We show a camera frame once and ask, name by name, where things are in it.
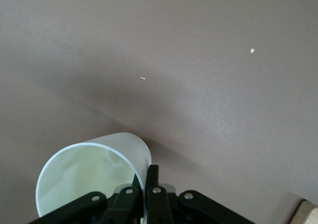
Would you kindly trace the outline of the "white plastic cup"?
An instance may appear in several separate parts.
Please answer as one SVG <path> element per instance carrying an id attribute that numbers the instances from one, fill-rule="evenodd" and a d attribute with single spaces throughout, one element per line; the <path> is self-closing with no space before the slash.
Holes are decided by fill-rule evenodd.
<path id="1" fill-rule="evenodd" d="M 40 172 L 35 192 L 39 217 L 90 192 L 110 197 L 137 179 L 146 205 L 146 178 L 152 163 L 146 143 L 130 133 L 115 133 L 63 148 Z"/>

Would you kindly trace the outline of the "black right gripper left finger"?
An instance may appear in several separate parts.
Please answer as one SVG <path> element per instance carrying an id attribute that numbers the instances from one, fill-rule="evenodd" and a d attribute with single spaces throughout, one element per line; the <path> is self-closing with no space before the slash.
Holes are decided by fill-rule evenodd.
<path id="1" fill-rule="evenodd" d="M 135 176 L 107 198 L 90 192 L 28 224 L 142 224 L 143 194 Z"/>

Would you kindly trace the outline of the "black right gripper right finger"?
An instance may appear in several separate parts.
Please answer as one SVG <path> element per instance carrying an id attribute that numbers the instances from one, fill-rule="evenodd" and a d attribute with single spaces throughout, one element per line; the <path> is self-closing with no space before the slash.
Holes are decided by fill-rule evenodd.
<path id="1" fill-rule="evenodd" d="M 150 165 L 146 179 L 147 224 L 251 224 L 251 221 L 203 194 L 180 195 L 159 184 L 159 166 Z"/>

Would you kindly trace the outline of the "wooden cutting board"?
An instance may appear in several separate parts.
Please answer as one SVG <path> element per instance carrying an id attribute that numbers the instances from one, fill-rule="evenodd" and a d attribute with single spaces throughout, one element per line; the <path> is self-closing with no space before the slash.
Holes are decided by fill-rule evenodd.
<path id="1" fill-rule="evenodd" d="M 293 224 L 318 224 L 318 206 L 303 201 L 294 216 Z"/>

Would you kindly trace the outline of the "brown table cover mat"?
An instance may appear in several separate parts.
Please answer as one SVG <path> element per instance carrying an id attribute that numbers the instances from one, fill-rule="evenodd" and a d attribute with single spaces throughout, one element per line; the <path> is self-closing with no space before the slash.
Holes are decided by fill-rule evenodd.
<path id="1" fill-rule="evenodd" d="M 0 0 L 0 224 L 37 218 L 58 150 L 117 132 L 257 224 L 318 204 L 318 0 Z"/>

